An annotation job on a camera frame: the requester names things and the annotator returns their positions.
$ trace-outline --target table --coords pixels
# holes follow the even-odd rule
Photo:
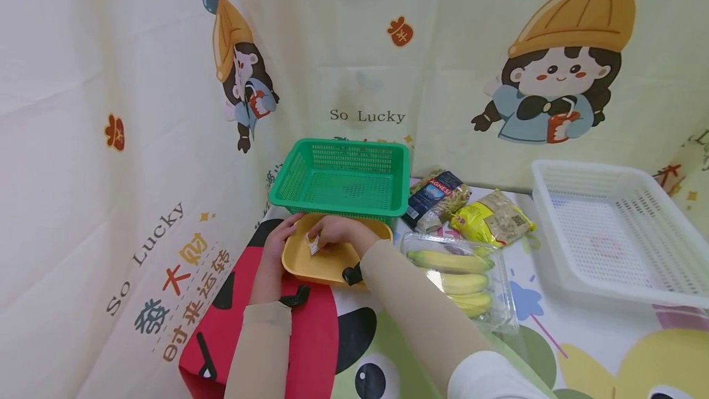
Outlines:
[[[489,190],[472,188],[471,202]],[[532,221],[528,195],[507,193]],[[288,213],[271,208],[180,359],[195,398],[218,398],[241,329],[268,233]],[[398,221],[395,242],[409,230]],[[439,235],[456,236],[447,225]],[[519,333],[488,338],[528,379],[557,399],[705,398],[709,319],[689,307],[662,307],[572,294],[559,287],[544,232],[505,248]],[[300,282],[286,278],[284,294]],[[294,310],[288,399],[359,398],[360,368],[379,367],[382,398],[439,397],[387,312],[368,292],[311,286]]]

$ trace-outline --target banana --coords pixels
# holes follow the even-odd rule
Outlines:
[[[420,269],[440,291],[450,295],[460,296],[481,292],[490,282],[485,274],[446,274],[428,268]]]
[[[495,263],[490,259],[477,255],[461,256],[431,250],[412,250],[406,256],[416,267],[432,268],[444,273],[484,273],[495,267]]]
[[[476,246],[473,249],[473,253],[477,254],[480,257],[487,257],[492,254],[492,249],[485,248],[484,246]]]
[[[490,311],[492,296],[488,292],[476,292],[464,296],[448,296],[450,300],[465,312],[468,318],[476,318]]]

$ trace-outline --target white plastic basket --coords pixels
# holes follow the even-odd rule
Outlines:
[[[709,308],[709,245],[652,176],[535,161],[532,197],[572,291]]]

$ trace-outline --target small packet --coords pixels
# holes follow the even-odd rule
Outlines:
[[[308,246],[311,249],[311,256],[313,254],[316,254],[318,252],[318,250],[320,249],[320,247],[318,246],[319,240],[320,240],[320,235],[313,237],[313,239],[311,239],[310,237],[308,237],[308,235],[306,235],[306,243],[308,244]]]
[[[536,225],[502,191],[495,189],[459,209],[451,218],[451,227],[467,240],[506,246],[534,231]]]

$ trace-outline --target yellow plastic tray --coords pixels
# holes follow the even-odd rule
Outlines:
[[[287,272],[302,281],[325,283],[336,287],[349,287],[342,279],[342,270],[353,267],[359,262],[359,256],[350,244],[330,244],[329,251],[318,251],[311,255],[306,242],[306,235],[325,214],[306,214],[295,226],[294,234],[286,240],[286,246],[281,256],[281,262]],[[358,219],[377,236],[391,240],[392,234],[386,223],[378,220]],[[355,284],[353,288],[367,289],[364,282]]]

